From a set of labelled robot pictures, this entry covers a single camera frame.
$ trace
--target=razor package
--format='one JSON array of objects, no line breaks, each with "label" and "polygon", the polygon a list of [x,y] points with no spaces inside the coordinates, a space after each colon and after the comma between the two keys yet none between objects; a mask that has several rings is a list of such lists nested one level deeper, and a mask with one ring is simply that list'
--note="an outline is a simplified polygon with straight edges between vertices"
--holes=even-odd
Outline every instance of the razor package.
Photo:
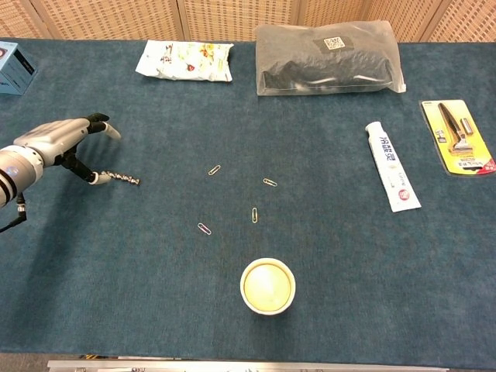
[{"label": "razor package", "polygon": [[448,172],[479,175],[496,171],[464,101],[423,101],[422,107]]}]

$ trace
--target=wicker screen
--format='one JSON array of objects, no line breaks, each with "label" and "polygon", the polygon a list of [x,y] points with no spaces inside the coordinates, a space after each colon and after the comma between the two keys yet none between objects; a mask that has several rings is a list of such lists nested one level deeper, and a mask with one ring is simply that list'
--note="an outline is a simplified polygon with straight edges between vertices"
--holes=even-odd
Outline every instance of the wicker screen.
[{"label": "wicker screen", "polygon": [[190,40],[254,40],[259,24],[295,24],[295,0],[179,0]]},{"label": "wicker screen", "polygon": [[301,2],[298,24],[317,27],[332,23],[360,20],[363,0],[327,1],[308,0]]},{"label": "wicker screen", "polygon": [[63,39],[180,40],[174,0],[35,0],[55,37]]},{"label": "wicker screen", "polygon": [[43,37],[19,0],[0,0],[0,37],[6,36]]},{"label": "wicker screen", "polygon": [[452,0],[429,41],[496,41],[496,0]]},{"label": "wicker screen", "polygon": [[419,41],[439,0],[373,0],[367,20],[387,20],[398,41]]}]

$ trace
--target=box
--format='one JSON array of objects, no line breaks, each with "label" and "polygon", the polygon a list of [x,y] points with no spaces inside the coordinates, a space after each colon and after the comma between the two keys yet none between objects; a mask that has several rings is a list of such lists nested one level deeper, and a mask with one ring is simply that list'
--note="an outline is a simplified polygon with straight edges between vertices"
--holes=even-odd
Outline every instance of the box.
[{"label": "box", "polygon": [[18,43],[0,41],[0,93],[23,95],[36,75],[36,66]]}]

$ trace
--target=white packet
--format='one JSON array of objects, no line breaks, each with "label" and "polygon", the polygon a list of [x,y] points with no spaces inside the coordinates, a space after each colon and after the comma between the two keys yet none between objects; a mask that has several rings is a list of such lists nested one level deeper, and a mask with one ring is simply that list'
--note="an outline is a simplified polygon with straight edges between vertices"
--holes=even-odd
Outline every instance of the white packet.
[{"label": "white packet", "polygon": [[148,40],[136,72],[169,80],[231,81],[232,44]]},{"label": "white packet", "polygon": [[421,208],[420,201],[406,177],[405,169],[394,151],[391,140],[382,129],[381,122],[370,123],[365,127],[365,131],[369,133],[370,149],[386,190],[391,211],[400,212]]}]

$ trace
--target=clear plastic bag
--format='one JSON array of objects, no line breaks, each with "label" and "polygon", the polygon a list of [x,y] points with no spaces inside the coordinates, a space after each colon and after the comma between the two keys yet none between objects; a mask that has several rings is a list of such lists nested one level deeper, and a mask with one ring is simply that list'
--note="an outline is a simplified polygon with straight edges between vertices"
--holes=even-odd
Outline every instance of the clear plastic bag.
[{"label": "clear plastic bag", "polygon": [[263,25],[255,32],[258,95],[406,91],[388,21]]}]

